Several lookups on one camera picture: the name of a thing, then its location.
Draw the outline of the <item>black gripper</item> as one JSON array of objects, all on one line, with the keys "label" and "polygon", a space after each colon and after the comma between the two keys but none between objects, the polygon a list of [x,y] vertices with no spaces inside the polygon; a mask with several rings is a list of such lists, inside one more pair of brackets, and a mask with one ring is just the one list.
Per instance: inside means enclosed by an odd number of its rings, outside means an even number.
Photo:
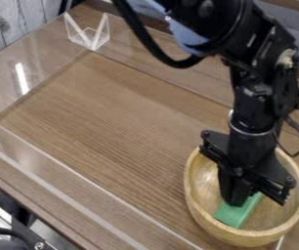
[{"label": "black gripper", "polygon": [[218,165],[223,200],[240,207],[260,192],[284,205],[296,179],[278,159],[274,131],[250,134],[231,129],[224,134],[204,130],[202,138],[200,153]]}]

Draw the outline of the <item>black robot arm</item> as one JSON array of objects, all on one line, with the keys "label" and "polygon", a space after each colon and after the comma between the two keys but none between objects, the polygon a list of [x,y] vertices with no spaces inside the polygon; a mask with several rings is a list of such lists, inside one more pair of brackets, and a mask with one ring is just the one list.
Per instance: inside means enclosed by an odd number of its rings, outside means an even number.
[{"label": "black robot arm", "polygon": [[230,132],[203,131],[200,153],[218,164],[223,200],[242,206],[258,192],[283,204],[296,179],[276,159],[279,136],[299,109],[298,46],[255,0],[152,0],[164,13],[184,60],[168,56],[128,0],[113,4],[150,53],[175,68],[211,56],[230,67],[234,107]]}]

